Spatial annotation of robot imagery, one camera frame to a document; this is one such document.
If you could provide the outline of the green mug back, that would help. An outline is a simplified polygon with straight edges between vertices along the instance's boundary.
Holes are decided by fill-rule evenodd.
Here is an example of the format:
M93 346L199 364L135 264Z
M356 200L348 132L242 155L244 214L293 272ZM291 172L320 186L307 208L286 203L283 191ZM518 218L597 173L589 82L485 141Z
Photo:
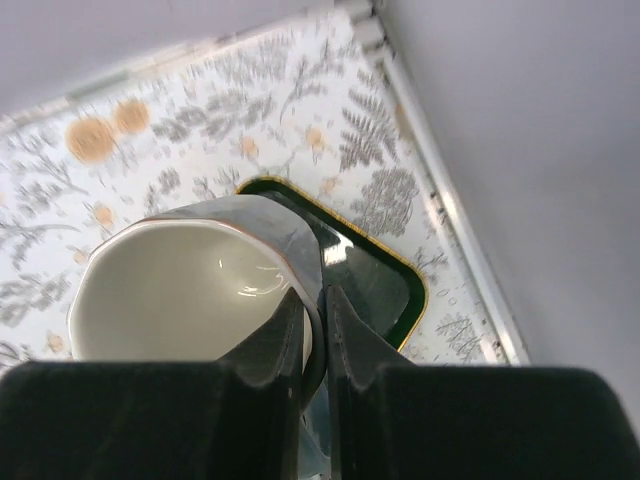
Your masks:
M79 362L214 362L288 292L304 307L297 475L305 410L326 369L318 240L296 213L240 195L138 221L98 246L68 314Z

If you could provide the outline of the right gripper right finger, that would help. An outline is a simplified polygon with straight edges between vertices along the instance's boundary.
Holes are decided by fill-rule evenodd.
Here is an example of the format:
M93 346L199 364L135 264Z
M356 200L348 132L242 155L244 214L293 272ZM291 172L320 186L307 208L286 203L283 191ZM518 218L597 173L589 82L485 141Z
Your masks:
M622 405L577 368L419 366L326 294L335 479L635 479Z

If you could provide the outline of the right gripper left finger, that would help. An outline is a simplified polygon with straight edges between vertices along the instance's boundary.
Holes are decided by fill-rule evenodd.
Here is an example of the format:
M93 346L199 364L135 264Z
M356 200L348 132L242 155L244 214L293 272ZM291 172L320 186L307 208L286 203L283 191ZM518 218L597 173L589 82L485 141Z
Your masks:
M214 362L28 362L1 380L5 479L293 479L304 307Z

